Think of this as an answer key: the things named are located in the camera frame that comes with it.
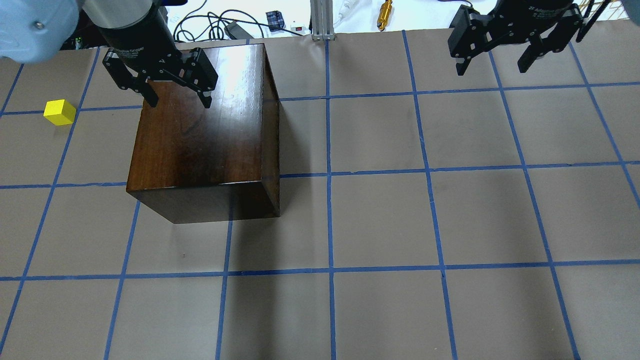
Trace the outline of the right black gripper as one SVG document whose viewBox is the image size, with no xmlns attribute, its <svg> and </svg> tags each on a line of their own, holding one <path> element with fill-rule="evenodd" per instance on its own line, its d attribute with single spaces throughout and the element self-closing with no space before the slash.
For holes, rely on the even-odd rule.
<svg viewBox="0 0 640 360">
<path fill-rule="evenodd" d="M 578 5 L 571 0 L 499 0 L 487 14 L 461 5 L 449 27 L 450 56 L 463 76 L 471 60 L 499 46 L 526 44 L 517 61 L 519 73 L 548 53 L 562 52 L 585 26 Z"/>
</svg>

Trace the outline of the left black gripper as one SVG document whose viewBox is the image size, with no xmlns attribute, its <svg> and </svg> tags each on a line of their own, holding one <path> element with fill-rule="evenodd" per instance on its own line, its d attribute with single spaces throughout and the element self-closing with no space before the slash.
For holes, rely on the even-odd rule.
<svg viewBox="0 0 640 360">
<path fill-rule="evenodd" d="M 171 81 L 198 94 L 210 109 L 218 73 L 203 48 L 179 50 L 160 10 L 148 10 L 140 20 L 119 28 L 98 27 L 109 50 L 102 64 L 116 86 L 141 94 L 150 107 L 159 97 L 148 81 Z"/>
</svg>

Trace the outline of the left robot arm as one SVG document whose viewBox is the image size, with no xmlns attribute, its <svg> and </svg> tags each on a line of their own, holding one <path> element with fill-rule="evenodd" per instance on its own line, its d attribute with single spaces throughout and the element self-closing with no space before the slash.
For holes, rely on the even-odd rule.
<svg viewBox="0 0 640 360">
<path fill-rule="evenodd" d="M 183 0 L 3 0 L 0 55 L 21 64 L 52 59 L 73 36 L 81 13 L 109 46 L 103 57 L 118 88 L 140 94 L 155 107 L 151 81 L 171 81 L 211 106 L 218 74 L 202 48 L 181 52 L 166 21 L 167 6 Z"/>
</svg>

